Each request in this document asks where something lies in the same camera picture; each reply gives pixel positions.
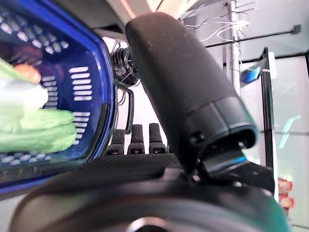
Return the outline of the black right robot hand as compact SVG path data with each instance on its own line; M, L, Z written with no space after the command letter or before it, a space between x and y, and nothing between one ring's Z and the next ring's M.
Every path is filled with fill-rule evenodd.
M49 179L17 206L12 232L288 232L270 168L242 150L253 122L213 57L177 20L126 25L141 82L180 167L95 160Z

